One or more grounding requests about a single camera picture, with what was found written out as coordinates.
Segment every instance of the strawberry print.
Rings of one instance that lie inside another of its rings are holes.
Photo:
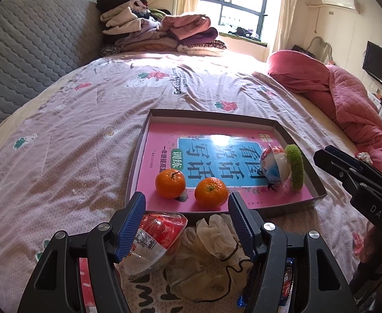
[[[160,71],[154,71],[154,72],[150,72],[150,73],[140,73],[137,77],[139,79],[151,79],[152,77],[154,77],[156,79],[156,81],[159,81],[159,80],[161,80],[167,76],[169,76],[169,74],[166,74],[166,73],[163,73]]]
[[[215,107],[222,109],[223,111],[235,111],[238,107],[235,102],[229,102],[229,101],[217,101],[215,104]]]
[[[81,84],[77,85],[77,86],[75,87],[75,90],[78,91],[78,90],[80,90],[80,89],[82,89],[82,88],[89,87],[90,85],[92,85],[92,83],[90,83],[90,82],[84,82],[84,83],[81,83]]]

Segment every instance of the snack bag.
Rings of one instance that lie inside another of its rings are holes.
[[[144,215],[132,249],[121,263],[129,280],[135,280],[167,265],[179,248],[180,240],[177,241],[177,238],[187,222],[179,213]]]
[[[290,166],[281,146],[269,145],[261,155],[261,170],[263,175],[272,184],[280,184],[290,177]]]

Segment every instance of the metal screw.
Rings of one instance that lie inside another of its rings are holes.
[[[98,230],[100,230],[101,232],[105,232],[109,228],[110,228],[110,224],[107,222],[103,222],[98,225]]]
[[[65,233],[64,231],[58,231],[58,232],[56,232],[56,234],[55,234],[55,238],[56,238],[57,240],[60,240],[60,239],[63,239],[63,238],[65,237],[65,235],[66,235],[66,233]]]
[[[311,236],[313,239],[318,239],[320,237],[320,234],[317,231],[309,231],[308,235]]]
[[[271,222],[266,222],[263,224],[263,228],[267,231],[273,231],[275,229],[275,225]]]

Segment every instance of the pink fabric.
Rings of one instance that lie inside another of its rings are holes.
[[[319,107],[382,172],[382,119],[358,78],[290,50],[275,52],[267,63],[271,77]]]
[[[202,14],[168,15],[162,20],[160,31],[167,32],[170,30],[179,41],[192,35],[205,32],[210,26],[210,18]]]

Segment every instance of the pink quilt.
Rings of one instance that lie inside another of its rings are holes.
[[[268,64],[272,78],[319,107],[382,172],[382,119],[358,78],[290,50],[275,52]]]

